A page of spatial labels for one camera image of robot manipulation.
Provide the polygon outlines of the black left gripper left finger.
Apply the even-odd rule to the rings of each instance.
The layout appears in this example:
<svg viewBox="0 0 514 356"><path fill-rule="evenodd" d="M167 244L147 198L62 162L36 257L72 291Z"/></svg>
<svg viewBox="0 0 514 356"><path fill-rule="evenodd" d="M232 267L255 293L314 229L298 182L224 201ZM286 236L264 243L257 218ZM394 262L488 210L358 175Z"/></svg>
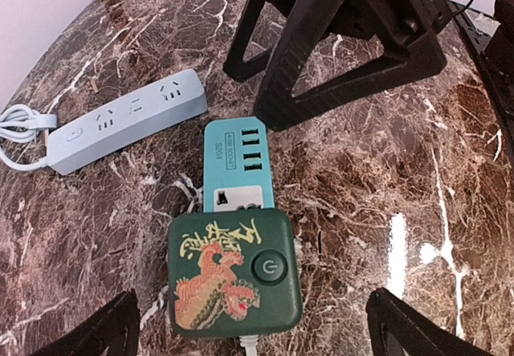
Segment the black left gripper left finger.
<svg viewBox="0 0 514 356"><path fill-rule="evenodd" d="M141 314L136 291L116 295L70 333L35 355L137 355Z"/></svg>

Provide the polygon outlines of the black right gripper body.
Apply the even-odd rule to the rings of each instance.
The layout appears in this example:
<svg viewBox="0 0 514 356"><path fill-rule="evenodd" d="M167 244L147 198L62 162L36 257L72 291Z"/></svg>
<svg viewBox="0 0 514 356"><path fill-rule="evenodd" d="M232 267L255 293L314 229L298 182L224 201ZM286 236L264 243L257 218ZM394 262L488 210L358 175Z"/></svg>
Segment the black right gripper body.
<svg viewBox="0 0 514 356"><path fill-rule="evenodd" d="M451 13L444 0L296 0L296 41L314 47L328 34L386 47L436 47Z"/></svg>

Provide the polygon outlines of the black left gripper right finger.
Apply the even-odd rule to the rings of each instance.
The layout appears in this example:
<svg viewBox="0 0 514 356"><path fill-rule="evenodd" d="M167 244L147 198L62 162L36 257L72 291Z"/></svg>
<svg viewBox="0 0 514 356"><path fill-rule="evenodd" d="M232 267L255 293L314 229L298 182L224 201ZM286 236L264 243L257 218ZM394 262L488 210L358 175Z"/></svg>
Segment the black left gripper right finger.
<svg viewBox="0 0 514 356"><path fill-rule="evenodd" d="M487 352L439 328L386 288L366 304L374 355L486 355Z"/></svg>

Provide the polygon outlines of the dark green decorated charger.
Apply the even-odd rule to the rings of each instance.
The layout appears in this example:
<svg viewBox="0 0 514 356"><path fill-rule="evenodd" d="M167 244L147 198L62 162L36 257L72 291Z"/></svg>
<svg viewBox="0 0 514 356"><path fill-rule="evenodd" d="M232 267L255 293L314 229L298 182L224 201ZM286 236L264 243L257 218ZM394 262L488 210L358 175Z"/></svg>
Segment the dark green decorated charger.
<svg viewBox="0 0 514 356"><path fill-rule="evenodd" d="M168 238L169 315L196 338L286 332L302 317L288 216L276 208L177 217Z"/></svg>

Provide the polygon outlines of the teal power strip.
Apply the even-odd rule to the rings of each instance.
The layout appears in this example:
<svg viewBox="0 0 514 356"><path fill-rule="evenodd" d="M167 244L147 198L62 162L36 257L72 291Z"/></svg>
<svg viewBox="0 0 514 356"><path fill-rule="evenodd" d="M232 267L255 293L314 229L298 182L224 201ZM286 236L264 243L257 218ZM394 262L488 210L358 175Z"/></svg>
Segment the teal power strip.
<svg viewBox="0 0 514 356"><path fill-rule="evenodd" d="M256 117L211 121L204 132L203 211L273 207L264 123Z"/></svg>

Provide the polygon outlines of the light blue power strip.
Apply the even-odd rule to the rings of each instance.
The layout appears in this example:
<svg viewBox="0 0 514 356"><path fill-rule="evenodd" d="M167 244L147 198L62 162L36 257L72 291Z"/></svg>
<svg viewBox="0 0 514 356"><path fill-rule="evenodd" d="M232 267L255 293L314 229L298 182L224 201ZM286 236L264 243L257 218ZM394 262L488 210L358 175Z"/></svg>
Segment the light blue power strip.
<svg viewBox="0 0 514 356"><path fill-rule="evenodd" d="M70 174L207 110L198 74L186 69L96 108L52 132L47 165Z"/></svg>

